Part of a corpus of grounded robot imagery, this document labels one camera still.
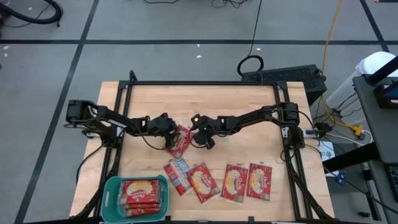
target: red snack wrapper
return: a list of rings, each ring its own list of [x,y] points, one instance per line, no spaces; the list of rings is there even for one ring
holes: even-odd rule
[[[186,174],[182,172],[175,160],[169,161],[163,168],[180,195],[184,195],[192,190]]]
[[[152,214],[155,212],[159,212],[159,208],[132,208],[132,209],[126,209],[124,211],[124,217],[135,217],[139,215],[147,215],[147,214]]]
[[[159,203],[159,180],[125,180],[121,184],[119,204]]]
[[[178,131],[180,136],[175,146],[171,149],[166,149],[165,151],[176,157],[177,159],[182,156],[182,154],[187,150],[189,142],[192,140],[192,134],[185,125],[179,124]]]
[[[249,168],[248,196],[269,200],[272,167],[263,162],[252,162]]]
[[[248,168],[241,164],[227,164],[221,197],[234,203],[243,203]]]
[[[159,208],[160,204],[159,203],[142,203],[142,204],[124,204],[122,205],[123,209],[129,209],[129,208]]]
[[[187,174],[201,203],[207,202],[220,192],[205,163],[193,166]]]

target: table leg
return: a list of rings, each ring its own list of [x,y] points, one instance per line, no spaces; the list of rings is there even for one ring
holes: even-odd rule
[[[336,156],[322,163],[330,172],[333,172],[355,164],[367,162],[371,159],[380,159],[379,151],[376,147],[376,143],[374,142]]]

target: wooden table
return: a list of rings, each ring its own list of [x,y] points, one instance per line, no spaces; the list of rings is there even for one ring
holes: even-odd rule
[[[98,104],[114,107],[118,82],[104,82],[99,93]],[[290,101],[299,105],[299,110],[310,116],[310,111],[302,83],[288,83]],[[212,118],[218,115],[241,115],[264,105],[275,104],[271,86],[152,86],[138,85],[132,89],[128,117],[137,118],[149,115],[151,118],[167,112],[177,123],[191,124],[190,118],[200,113]],[[310,124],[302,114],[300,126],[309,128]],[[161,147],[162,138],[147,138],[153,146]],[[190,146],[183,158],[188,165],[204,161],[218,187],[223,186],[226,164],[238,162],[250,164],[251,161],[264,161],[273,167],[271,200],[264,201],[245,197],[242,206],[226,202],[221,198],[201,205],[194,191],[179,196],[169,183],[169,213],[172,220],[213,220],[247,221],[254,216],[255,221],[294,221],[294,212],[286,165],[279,158],[282,151],[280,128],[270,122],[262,122],[242,129],[227,138],[214,137],[216,146],[211,150]],[[317,147],[316,140],[305,140],[306,144]],[[88,140],[85,156],[100,145],[99,138]],[[88,159],[80,172],[70,215],[77,214],[89,201],[100,181],[105,150]],[[319,153],[305,148],[301,151],[303,168],[309,191],[324,210],[334,217],[328,186],[323,172]],[[156,151],[147,146],[142,138],[128,134],[124,138],[119,175],[139,177],[162,174],[167,177],[163,166],[173,159],[164,151]],[[297,188],[300,213],[305,217],[302,194]]]

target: teal container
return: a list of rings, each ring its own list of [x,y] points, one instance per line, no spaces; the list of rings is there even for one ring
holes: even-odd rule
[[[142,180],[142,179],[157,179],[164,185],[164,193],[162,200],[162,209],[160,212],[148,215],[141,215],[137,217],[123,217],[123,209],[120,208],[118,202],[119,189],[124,180]],[[167,210],[169,209],[169,185],[167,179],[163,175],[157,177],[135,177],[135,178],[121,178],[112,177],[106,184],[101,206],[101,215],[106,223],[143,223],[156,222],[163,219]]]

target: yellow cable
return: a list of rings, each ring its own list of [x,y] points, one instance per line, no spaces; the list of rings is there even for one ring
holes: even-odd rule
[[[330,27],[330,30],[329,30],[328,39],[326,40],[325,51],[323,52],[323,65],[322,65],[323,74],[325,74],[326,55],[328,53],[329,40],[330,40],[331,34],[333,33],[333,29],[335,28],[336,19],[337,19],[337,16],[338,16],[339,12],[340,12],[342,3],[343,3],[343,0],[339,0],[338,6],[337,6],[337,10],[336,10],[336,14],[335,14],[335,16],[333,18],[333,22],[331,23],[331,27]],[[348,125],[348,124],[344,124],[344,123],[340,123],[340,122],[336,121],[336,119],[334,117],[332,117],[332,115],[329,113],[328,108],[326,107],[325,101],[323,100],[323,95],[321,95],[321,100],[322,100],[323,107],[325,107],[325,111],[328,114],[328,119],[331,119],[336,124],[339,124],[339,125],[344,126],[344,127],[356,128],[356,126],[352,126],[352,125]]]

